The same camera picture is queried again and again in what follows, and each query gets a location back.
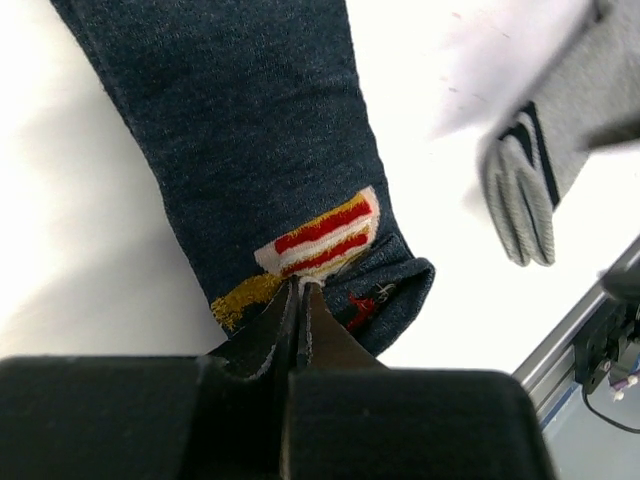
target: red thread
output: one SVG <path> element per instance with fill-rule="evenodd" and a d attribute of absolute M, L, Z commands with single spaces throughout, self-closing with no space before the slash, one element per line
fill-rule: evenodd
<path fill-rule="evenodd" d="M 308 260 L 302 260 L 301 262 L 294 263 L 293 265 L 285 268 L 284 271 L 282 272 L 282 275 L 285 277 L 288 277 L 292 273 L 299 272 L 300 270 L 319 267 L 324 263 L 329 262 L 333 258 L 346 253 L 352 248 L 366 245 L 368 241 L 369 241 L 369 237 L 366 233 L 360 233 L 358 235 L 354 235 L 351 238 L 347 238 L 346 241 L 335 245 L 331 249 L 324 250 L 317 257 L 313 257 Z"/>
<path fill-rule="evenodd" d="M 371 206 L 367 202 L 357 203 L 347 211 L 335 213 L 315 225 L 300 227 L 297 231 L 278 238 L 274 243 L 274 248 L 278 254 L 281 254 L 304 242 L 315 242 L 324 235 L 350 224 L 356 218 L 369 215 L 371 212 Z"/>
<path fill-rule="evenodd" d="M 369 317 L 376 311 L 376 301 L 373 298 L 358 299 L 349 292 L 349 302 L 358 308 L 357 315 L 347 324 L 347 331 L 352 333 L 362 327 Z"/>

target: floor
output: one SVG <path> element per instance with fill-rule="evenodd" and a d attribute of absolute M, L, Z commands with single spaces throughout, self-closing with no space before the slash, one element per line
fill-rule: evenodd
<path fill-rule="evenodd" d="M 347 3 L 396 216 L 438 269 L 381 359 L 513 372 L 640 233 L 634 146 L 589 160 L 555 215 L 551 268 L 506 259 L 480 195 L 483 142 L 589 0 Z M 4 0 L 0 32 L 0 356 L 224 341 L 142 154 L 53 8 Z"/>

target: navy blue sock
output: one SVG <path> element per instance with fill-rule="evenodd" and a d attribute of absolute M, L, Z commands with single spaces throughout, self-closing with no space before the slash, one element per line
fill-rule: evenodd
<path fill-rule="evenodd" d="M 233 335 L 290 275 L 373 354 L 432 265 L 393 217 L 344 0 L 52 0 L 140 145 Z"/>

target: black cable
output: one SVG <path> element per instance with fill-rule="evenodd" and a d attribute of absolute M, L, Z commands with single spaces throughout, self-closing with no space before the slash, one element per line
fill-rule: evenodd
<path fill-rule="evenodd" d="M 582 388 L 582 401 L 584 402 L 585 406 L 587 407 L 587 409 L 589 409 L 589 411 L 591 413 L 593 413 L 596 417 L 600 418 L 601 420 L 604 420 L 609 425 L 612 425 L 612 426 L 614 426 L 616 428 L 619 428 L 620 430 L 623 430 L 623 431 L 625 431 L 627 433 L 633 433 L 633 434 L 636 434 L 636 435 L 640 435 L 640 428 L 627 427 L 626 425 L 623 425 L 622 423 L 616 422 L 615 420 L 607 417 L 606 415 L 601 414 L 595 408 L 593 408 L 591 406 L 591 403 L 589 403 L 589 398 L 588 398 L 587 392 L 586 392 L 586 390 L 584 388 Z"/>

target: sock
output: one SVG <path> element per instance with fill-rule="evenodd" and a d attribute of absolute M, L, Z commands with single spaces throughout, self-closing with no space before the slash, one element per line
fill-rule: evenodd
<path fill-rule="evenodd" d="M 640 2 L 609 2 L 490 146 L 487 205 L 509 258 L 555 261 L 553 211 L 585 164 L 584 135 L 640 111 Z"/>
<path fill-rule="evenodd" d="M 404 331 L 434 269 L 394 219 L 344 0 L 52 3 L 229 336 L 291 275 L 374 355 Z"/>

